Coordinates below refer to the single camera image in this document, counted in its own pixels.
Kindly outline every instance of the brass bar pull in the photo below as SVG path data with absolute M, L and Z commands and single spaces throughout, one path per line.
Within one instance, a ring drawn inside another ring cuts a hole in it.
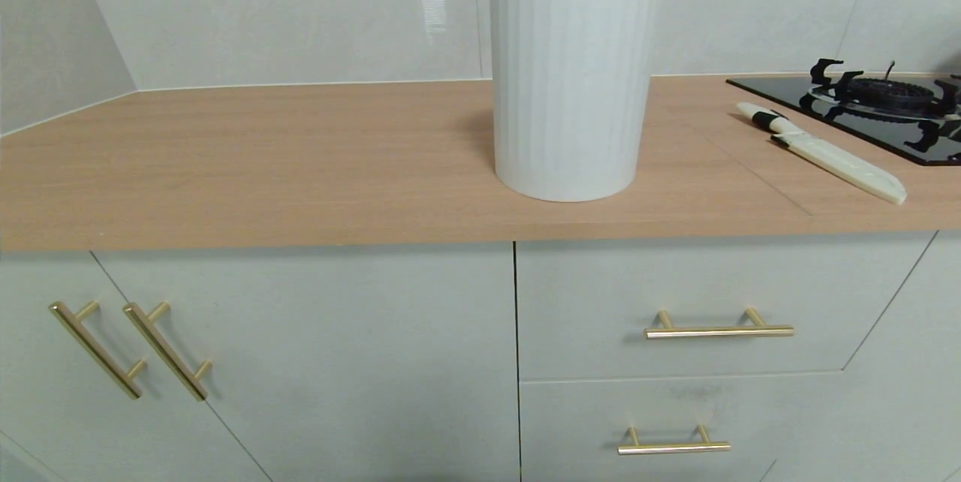
M 137 360 L 127 372 L 124 372 L 123 368 L 117 365 L 113 357 L 104 350 L 103 345 L 100 345 L 100 342 L 97 341 L 97 339 L 86 330 L 86 326 L 82 324 L 83 319 L 89 317 L 99 308 L 100 304 L 90 302 L 76 314 L 73 314 L 72 311 L 66 307 L 66 304 L 62 302 L 50 304 L 50 311 L 57 317 L 57 321 L 61 321 L 63 327 L 70 332 L 70 335 L 86 349 L 86 352 L 90 353 L 90 356 L 93 356 L 93 359 L 99 363 L 100 367 L 103 368 L 110 377 L 113 377 L 113 380 L 116 381 L 118 386 L 122 387 L 124 392 L 127 393 L 127 396 L 130 396 L 130 399 L 138 399 L 138 397 L 143 396 L 143 393 L 140 387 L 137 386 L 137 383 L 134 383 L 134 377 L 147 367 L 147 361 L 142 359 Z
M 731 443 L 727 441 L 711 441 L 703 424 L 697 425 L 700 442 L 669 442 L 669 444 L 641 444 L 637 440 L 637 430 L 628 428 L 631 444 L 627 447 L 617 447 L 619 456 L 645 456 L 649 454 L 690 454 L 694 452 L 727 452 L 731 450 Z
M 158 331 L 157 327 L 154 326 L 154 321 L 157 321 L 161 315 L 169 310 L 170 304 L 167 302 L 159 303 L 157 307 L 154 308 L 154 311 L 150 312 L 150 315 L 144 314 L 140 306 L 135 303 L 127 304 L 123 307 L 123 312 L 127 314 L 127 317 L 130 318 L 130 321 L 133 322 L 137 330 L 140 331 L 143 338 L 147 339 L 148 344 L 157 351 L 157 355 L 167 363 L 171 372 L 174 372 L 174 375 L 179 377 L 179 380 L 181 380 L 183 386 L 186 387 L 186 390 L 188 390 L 197 401 L 203 401 L 206 399 L 206 390 L 203 389 L 200 379 L 210 370 L 212 362 L 209 360 L 203 361 L 196 372 L 192 372 L 186 366 L 186 363 L 183 363 L 181 357 L 177 355 L 166 339 L 164 339 L 164 336 Z
M 748 315 L 754 326 L 703 326 L 696 328 L 675 328 L 670 322 L 667 311 L 658 312 L 658 320 L 662 328 L 645 328 L 644 337 L 647 339 L 675 339 L 675 338 L 787 338 L 794 334 L 794 326 L 784 324 L 766 324 L 755 308 L 747 308 Z

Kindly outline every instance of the white cylindrical container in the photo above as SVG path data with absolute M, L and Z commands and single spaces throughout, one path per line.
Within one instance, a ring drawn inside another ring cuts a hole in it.
M 634 181 L 658 0 L 490 0 L 497 175 L 543 200 Z

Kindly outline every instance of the cabinet door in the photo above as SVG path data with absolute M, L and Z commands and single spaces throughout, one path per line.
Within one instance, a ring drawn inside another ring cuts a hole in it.
M 961 232 L 940 232 L 765 482 L 942 482 L 961 462 Z
M 83 326 L 122 368 L 147 368 L 131 400 L 48 306 L 96 300 Z M 70 482 L 266 480 L 205 403 L 179 383 L 120 311 L 89 253 L 0 256 L 0 428 Z
M 517 243 L 521 379 L 811 372 L 847 365 L 934 233 Z M 646 339 L 749 326 L 790 338 Z
M 98 256 L 274 480 L 517 480 L 510 243 Z

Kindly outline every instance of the black glass cooktop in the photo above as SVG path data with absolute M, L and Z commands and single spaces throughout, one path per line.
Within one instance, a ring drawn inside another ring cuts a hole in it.
M 955 86 L 961 84 L 957 80 L 947 81 Z M 953 99 L 952 95 L 958 91 L 951 85 L 945 86 L 944 81 L 899 77 L 891 82 L 848 78 L 848 83 L 844 83 L 842 78 L 836 83 L 828 83 L 830 79 L 818 82 L 815 78 L 812 82 L 805 77 L 762 77 L 735 78 L 728 82 L 820 119 L 914 163 L 961 166 L 961 108 L 946 100 Z M 847 96 L 850 91 L 843 84 L 859 84 L 861 88 L 871 86 L 875 92 L 876 89 L 888 92 L 889 85 L 897 85 L 901 88 L 899 99 L 910 102 L 917 101 L 920 96 L 923 106 L 908 108 L 910 105 L 906 103 L 878 105 L 868 100 L 851 99 Z

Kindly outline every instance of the gas stove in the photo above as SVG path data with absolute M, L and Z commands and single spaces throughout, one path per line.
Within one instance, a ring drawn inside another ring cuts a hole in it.
M 734 78 L 728 82 L 820 119 L 917 164 L 961 166 L 961 75 L 891 79 L 847 71 L 826 75 L 840 60 L 821 58 L 811 78 Z

